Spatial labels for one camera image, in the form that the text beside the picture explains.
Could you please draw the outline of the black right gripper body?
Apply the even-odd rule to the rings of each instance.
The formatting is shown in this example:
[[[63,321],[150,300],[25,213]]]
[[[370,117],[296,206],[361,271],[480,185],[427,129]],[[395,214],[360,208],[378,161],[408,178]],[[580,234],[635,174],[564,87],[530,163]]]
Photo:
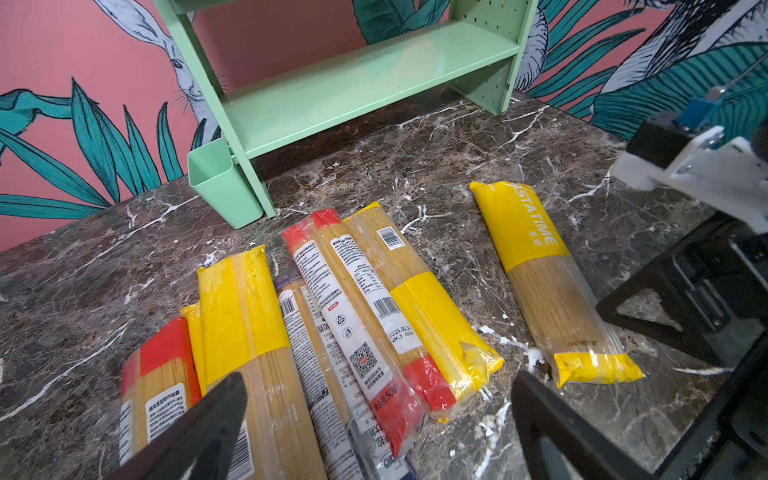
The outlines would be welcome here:
[[[766,235],[716,213],[596,309],[607,323],[730,371],[655,477],[766,478]]]

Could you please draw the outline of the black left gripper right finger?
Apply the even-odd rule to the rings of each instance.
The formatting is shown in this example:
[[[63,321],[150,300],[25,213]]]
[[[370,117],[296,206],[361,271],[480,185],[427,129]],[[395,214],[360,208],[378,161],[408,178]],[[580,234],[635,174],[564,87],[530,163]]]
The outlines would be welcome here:
[[[653,477],[527,371],[512,383],[511,406],[531,478],[569,479],[568,465],[584,479]]]

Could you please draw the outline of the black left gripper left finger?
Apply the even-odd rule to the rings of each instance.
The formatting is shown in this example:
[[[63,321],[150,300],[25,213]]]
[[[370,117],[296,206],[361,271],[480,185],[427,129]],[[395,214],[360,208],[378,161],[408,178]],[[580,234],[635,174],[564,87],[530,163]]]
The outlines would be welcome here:
[[[112,479],[225,479],[247,406],[243,376],[233,372]]]

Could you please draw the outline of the yellow Pastatime spaghetti bag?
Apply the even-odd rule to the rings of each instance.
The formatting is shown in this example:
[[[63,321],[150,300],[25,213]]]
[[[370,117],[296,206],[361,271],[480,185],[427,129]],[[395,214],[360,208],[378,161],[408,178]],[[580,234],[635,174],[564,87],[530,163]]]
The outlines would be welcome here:
[[[634,382],[643,371],[601,319],[597,299],[534,189],[473,182],[527,328],[556,384]]]

